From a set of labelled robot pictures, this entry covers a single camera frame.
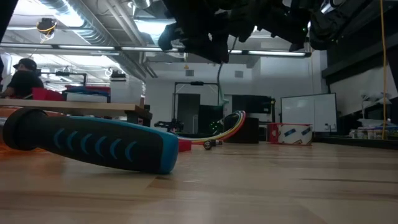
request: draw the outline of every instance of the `red box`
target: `red box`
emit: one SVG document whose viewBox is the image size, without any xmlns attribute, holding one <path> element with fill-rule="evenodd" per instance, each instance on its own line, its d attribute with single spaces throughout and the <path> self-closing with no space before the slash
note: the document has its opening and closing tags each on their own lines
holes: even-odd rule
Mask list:
<svg viewBox="0 0 398 224">
<path fill-rule="evenodd" d="M 192 142 L 187 140 L 178 140 L 178 152 L 186 152 L 192 150 Z"/>
<path fill-rule="evenodd" d="M 65 101 L 61 93 L 45 88 L 33 88 L 33 100 Z"/>
</svg>

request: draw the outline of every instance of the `small wheel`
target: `small wheel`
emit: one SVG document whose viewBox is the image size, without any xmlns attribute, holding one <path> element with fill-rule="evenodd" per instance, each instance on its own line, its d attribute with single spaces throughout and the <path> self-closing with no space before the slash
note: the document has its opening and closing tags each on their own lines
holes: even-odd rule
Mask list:
<svg viewBox="0 0 398 224">
<path fill-rule="evenodd" d="M 204 147 L 206 150 L 211 150 L 211 148 L 212 148 L 213 146 L 211 145 L 211 141 L 205 141 L 205 143 L 203 143 L 203 147 Z"/>
</svg>

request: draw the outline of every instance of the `wooden floor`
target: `wooden floor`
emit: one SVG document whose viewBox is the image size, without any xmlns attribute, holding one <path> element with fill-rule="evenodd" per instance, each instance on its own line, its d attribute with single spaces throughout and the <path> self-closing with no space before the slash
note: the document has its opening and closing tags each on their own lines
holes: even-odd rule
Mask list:
<svg viewBox="0 0 398 224">
<path fill-rule="evenodd" d="M 0 223 L 398 223 L 398 151 L 197 146 L 171 175 L 0 157 Z"/>
</svg>

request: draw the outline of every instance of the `screwdriver handle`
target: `screwdriver handle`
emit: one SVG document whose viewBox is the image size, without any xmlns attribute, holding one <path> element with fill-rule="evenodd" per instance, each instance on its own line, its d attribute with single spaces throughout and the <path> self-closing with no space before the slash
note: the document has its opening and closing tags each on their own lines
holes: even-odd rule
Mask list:
<svg viewBox="0 0 398 224">
<path fill-rule="evenodd" d="M 178 138 L 145 126 L 101 118 L 47 116 L 22 108 L 8 117 L 4 142 L 24 151 L 52 153 L 117 169 L 168 174 L 178 154 Z"/>
</svg>

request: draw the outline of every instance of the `black machine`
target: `black machine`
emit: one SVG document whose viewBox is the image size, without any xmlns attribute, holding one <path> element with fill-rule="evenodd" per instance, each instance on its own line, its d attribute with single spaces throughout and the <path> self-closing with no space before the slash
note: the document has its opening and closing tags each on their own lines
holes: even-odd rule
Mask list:
<svg viewBox="0 0 398 224">
<path fill-rule="evenodd" d="M 205 83 L 205 82 L 201 82 L 201 81 L 196 81 L 196 82 L 175 82 L 174 83 L 174 93 L 173 93 L 173 119 L 175 119 L 175 96 L 177 95 L 177 85 L 179 84 L 186 84 L 186 85 L 191 85 L 191 86 L 203 86 L 203 85 L 215 85 L 217 86 L 217 104 L 220 103 L 220 98 L 219 98 L 219 94 L 220 94 L 220 86 L 217 83 Z"/>
<path fill-rule="evenodd" d="M 173 118 L 171 122 L 158 121 L 154 124 L 156 128 L 165 128 L 168 133 L 180 132 L 184 129 L 184 123 Z"/>
<path fill-rule="evenodd" d="M 220 121 L 222 121 L 223 117 L 223 106 L 200 105 L 198 112 L 198 133 L 222 133 L 223 128 L 222 125 L 220 125 Z"/>
<path fill-rule="evenodd" d="M 372 2 L 346 0 L 335 5 L 329 1 L 292 0 L 288 7 L 282 0 L 163 0 L 167 16 L 176 23 L 166 26 L 159 46 L 170 50 L 171 41 L 180 39 L 186 52 L 228 63 L 229 35 L 245 42 L 257 27 L 291 42 L 291 52 L 302 49 L 308 41 L 314 49 L 326 50 L 344 37 L 351 20 Z M 327 3 L 335 9 L 324 14 L 322 7 Z"/>
</svg>

